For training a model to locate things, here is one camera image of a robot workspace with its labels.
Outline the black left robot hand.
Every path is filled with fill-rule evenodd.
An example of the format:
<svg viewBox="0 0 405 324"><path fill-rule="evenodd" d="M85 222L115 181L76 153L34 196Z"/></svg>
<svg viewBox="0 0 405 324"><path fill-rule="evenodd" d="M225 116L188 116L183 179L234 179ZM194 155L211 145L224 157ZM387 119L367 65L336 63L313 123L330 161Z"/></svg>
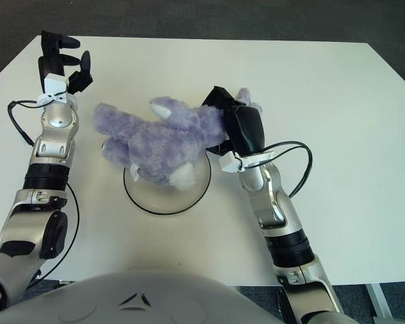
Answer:
<svg viewBox="0 0 405 324"><path fill-rule="evenodd" d="M45 78L48 74L65 76L65 66L80 66L79 72L74 72L69 77L68 92L75 94L84 91L93 81L90 73L90 52L83 52L80 59L71 55L60 53L61 49L78 49L80 41L70 36L41 32L41 48L43 55L38 59L38 70L43 92L45 92Z"/></svg>

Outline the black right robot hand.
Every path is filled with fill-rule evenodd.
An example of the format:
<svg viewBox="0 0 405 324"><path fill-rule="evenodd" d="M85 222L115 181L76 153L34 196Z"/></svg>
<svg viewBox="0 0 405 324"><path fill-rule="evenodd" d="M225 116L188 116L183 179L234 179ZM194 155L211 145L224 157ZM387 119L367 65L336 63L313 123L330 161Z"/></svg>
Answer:
<svg viewBox="0 0 405 324"><path fill-rule="evenodd" d="M265 147L261 106L250 99L250 91L241 88L233 97L226 89L214 86L203 101L221 113L223 140L207 150L219 156L233 151L241 156L260 153Z"/></svg>

